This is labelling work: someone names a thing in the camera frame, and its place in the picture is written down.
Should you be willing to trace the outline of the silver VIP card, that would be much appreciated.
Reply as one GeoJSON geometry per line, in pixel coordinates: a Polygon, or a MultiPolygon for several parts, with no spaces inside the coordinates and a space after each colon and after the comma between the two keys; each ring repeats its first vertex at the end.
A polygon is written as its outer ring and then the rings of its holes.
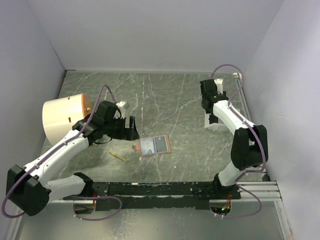
{"type": "Polygon", "coordinates": [[[140,149],[142,156],[149,156],[156,154],[156,146],[153,137],[146,137],[140,139],[140,149]]]}

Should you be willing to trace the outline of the brown leather card holder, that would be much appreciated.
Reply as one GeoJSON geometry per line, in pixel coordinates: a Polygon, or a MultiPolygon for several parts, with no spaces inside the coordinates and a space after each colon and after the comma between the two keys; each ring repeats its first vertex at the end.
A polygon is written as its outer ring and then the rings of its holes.
{"type": "Polygon", "coordinates": [[[141,138],[136,145],[132,145],[132,149],[138,151],[141,157],[158,156],[172,152],[167,134],[141,138]]]}

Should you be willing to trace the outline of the black credit card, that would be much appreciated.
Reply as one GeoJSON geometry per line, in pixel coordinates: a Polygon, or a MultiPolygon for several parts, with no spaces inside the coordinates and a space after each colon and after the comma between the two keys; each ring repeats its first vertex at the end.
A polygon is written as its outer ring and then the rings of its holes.
{"type": "Polygon", "coordinates": [[[169,151],[167,137],[165,135],[154,138],[157,153],[166,153],[169,151]]]}

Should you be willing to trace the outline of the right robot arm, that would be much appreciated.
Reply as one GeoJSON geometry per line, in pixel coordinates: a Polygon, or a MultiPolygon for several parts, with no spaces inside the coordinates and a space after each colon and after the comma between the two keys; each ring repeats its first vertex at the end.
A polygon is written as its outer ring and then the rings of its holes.
{"type": "Polygon", "coordinates": [[[206,79],[199,82],[201,106],[205,111],[205,127],[212,131],[227,129],[233,135],[230,162],[215,175],[207,193],[218,199],[236,192],[236,182],[247,172],[256,172],[268,161],[267,129],[246,119],[231,104],[223,90],[223,79],[206,79]]]}

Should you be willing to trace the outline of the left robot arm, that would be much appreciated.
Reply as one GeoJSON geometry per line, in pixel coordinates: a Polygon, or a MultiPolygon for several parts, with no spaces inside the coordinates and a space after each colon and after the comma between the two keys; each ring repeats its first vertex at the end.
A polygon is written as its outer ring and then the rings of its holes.
{"type": "Polygon", "coordinates": [[[96,104],[95,111],[78,120],[50,150],[24,167],[11,167],[1,206],[3,215],[11,217],[5,211],[7,201],[14,203],[24,214],[34,216],[48,203],[64,197],[79,196],[83,200],[93,197],[93,180],[81,172],[59,180],[51,178],[76,154],[103,137],[138,140],[135,117],[125,117],[128,105],[126,101],[113,103],[106,100],[96,104]]]}

